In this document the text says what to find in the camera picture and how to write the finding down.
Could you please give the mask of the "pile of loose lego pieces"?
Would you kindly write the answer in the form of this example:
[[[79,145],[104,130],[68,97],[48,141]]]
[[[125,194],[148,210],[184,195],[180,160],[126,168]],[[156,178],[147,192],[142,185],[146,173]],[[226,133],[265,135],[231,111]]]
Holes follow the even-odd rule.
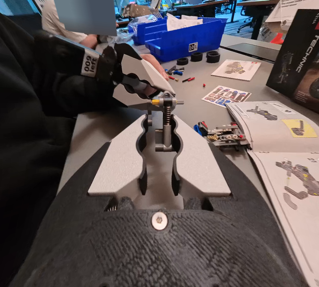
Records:
[[[176,66],[171,67],[170,69],[165,69],[165,72],[168,76],[182,76],[184,73],[185,67],[177,68]]]

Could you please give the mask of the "grey lego shock absorber assembly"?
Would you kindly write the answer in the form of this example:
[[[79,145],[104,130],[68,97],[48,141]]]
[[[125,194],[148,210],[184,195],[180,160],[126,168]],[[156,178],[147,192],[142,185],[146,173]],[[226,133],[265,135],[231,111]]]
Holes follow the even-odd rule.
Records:
[[[178,100],[169,91],[161,92],[157,97],[147,103],[148,125],[152,126],[152,111],[162,112],[162,128],[155,130],[155,151],[172,152],[172,111],[178,105],[183,105],[183,100]]]

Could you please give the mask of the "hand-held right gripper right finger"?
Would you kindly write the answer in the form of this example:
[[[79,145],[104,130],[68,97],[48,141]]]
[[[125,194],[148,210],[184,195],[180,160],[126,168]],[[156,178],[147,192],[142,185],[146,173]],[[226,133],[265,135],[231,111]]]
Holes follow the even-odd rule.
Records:
[[[174,129],[171,185],[175,196],[229,196],[231,190],[215,159],[211,145],[178,116]]]

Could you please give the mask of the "person's left forearm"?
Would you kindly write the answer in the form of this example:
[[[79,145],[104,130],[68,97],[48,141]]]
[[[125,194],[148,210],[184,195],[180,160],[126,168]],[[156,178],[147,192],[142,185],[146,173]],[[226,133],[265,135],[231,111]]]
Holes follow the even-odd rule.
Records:
[[[33,38],[1,14],[1,113],[38,104],[47,116],[78,114],[120,107],[112,97],[114,88],[101,80],[73,74],[77,64],[58,60],[50,36]]]

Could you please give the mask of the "labelled blue storage bin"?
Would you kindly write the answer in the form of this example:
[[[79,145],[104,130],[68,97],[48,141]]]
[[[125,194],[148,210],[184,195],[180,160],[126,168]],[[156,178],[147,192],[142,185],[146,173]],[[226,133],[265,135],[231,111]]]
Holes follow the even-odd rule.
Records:
[[[227,18],[203,18],[203,23],[167,31],[166,24],[145,28],[145,46],[161,62],[218,49]]]

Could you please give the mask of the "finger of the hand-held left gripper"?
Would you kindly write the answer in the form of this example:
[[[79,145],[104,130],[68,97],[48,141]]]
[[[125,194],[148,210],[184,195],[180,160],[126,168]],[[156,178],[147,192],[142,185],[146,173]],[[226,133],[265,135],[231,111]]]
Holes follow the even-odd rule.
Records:
[[[123,55],[120,98],[154,98],[164,92],[176,96],[170,83],[148,61]]]
[[[162,112],[162,108],[160,106],[153,105],[151,102],[152,99],[158,99],[162,95],[162,91],[156,91],[154,95],[145,97],[142,94],[129,93],[123,85],[118,85],[114,89],[113,98],[128,108]]]

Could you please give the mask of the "white papers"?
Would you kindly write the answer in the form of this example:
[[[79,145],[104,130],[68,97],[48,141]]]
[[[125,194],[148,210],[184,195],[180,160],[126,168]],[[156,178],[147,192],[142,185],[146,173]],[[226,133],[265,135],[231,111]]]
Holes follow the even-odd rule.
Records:
[[[173,30],[178,30],[182,28],[187,28],[187,27],[203,24],[203,19],[202,18],[198,19],[198,17],[196,16],[181,15],[180,19],[169,13],[167,13],[166,16],[167,16],[167,22],[166,22],[167,31],[173,31]]]

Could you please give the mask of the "lego sticker sheet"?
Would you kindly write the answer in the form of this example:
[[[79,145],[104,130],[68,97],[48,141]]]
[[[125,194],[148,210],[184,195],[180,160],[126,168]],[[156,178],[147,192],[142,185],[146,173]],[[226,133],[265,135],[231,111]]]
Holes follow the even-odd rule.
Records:
[[[227,104],[240,103],[246,101],[252,94],[250,92],[236,90],[225,86],[217,86],[206,96],[201,98],[202,101],[226,108]]]

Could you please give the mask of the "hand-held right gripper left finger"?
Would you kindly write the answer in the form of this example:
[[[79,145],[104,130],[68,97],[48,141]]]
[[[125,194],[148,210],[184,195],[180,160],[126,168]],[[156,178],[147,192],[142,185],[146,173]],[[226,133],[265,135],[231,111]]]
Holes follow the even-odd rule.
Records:
[[[140,196],[147,190],[148,115],[143,114],[108,143],[106,154],[88,190],[90,196]]]

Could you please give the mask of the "long office desk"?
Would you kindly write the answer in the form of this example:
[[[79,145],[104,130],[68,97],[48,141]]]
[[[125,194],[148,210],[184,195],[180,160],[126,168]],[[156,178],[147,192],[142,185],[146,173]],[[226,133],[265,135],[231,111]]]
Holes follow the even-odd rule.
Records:
[[[234,4],[238,0],[217,0],[217,1],[206,1],[199,4],[184,4],[174,7],[171,14],[174,16],[196,16],[196,17],[208,17],[215,18],[215,11],[218,6],[222,4]]]

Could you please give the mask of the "black lego box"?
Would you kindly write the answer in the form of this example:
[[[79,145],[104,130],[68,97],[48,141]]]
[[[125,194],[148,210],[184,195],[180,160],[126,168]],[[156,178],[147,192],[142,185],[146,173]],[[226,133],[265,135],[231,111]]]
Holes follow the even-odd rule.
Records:
[[[319,10],[299,9],[266,86],[319,113]]]

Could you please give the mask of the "clear plastic bag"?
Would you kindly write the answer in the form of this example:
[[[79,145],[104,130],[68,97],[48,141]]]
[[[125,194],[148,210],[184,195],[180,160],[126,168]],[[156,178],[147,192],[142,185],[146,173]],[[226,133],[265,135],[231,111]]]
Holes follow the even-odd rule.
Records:
[[[130,22],[128,23],[128,26],[127,26],[128,32],[130,34],[134,33],[136,35],[138,32],[138,26],[148,25],[148,24],[152,24],[155,22],[162,22],[164,20],[165,20],[165,18],[163,18],[161,15],[157,16],[154,14],[135,17],[135,18],[131,19]]]

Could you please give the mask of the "open instruction manual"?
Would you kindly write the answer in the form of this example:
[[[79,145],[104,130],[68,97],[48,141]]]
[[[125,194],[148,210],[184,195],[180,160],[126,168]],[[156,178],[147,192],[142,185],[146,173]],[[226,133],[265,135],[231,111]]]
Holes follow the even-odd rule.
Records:
[[[318,125],[278,101],[228,103],[295,259],[319,285]]]

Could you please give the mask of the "small white instruction booklet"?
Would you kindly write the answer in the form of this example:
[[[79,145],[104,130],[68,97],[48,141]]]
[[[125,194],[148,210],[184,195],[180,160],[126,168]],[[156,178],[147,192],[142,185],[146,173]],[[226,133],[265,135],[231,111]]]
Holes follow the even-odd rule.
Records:
[[[254,77],[260,66],[261,62],[226,59],[215,71],[211,73],[211,76],[249,82]]]

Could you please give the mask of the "person's left hand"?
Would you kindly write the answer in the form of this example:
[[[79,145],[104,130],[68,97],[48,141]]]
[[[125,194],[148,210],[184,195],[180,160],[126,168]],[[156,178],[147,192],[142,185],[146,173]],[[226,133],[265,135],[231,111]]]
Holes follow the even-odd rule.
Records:
[[[151,55],[151,54],[141,54],[140,55],[142,59],[146,60],[149,62],[160,74],[161,76],[166,80],[169,81],[169,77],[166,74],[166,71],[164,68],[161,66],[161,64],[157,61],[157,59]]]

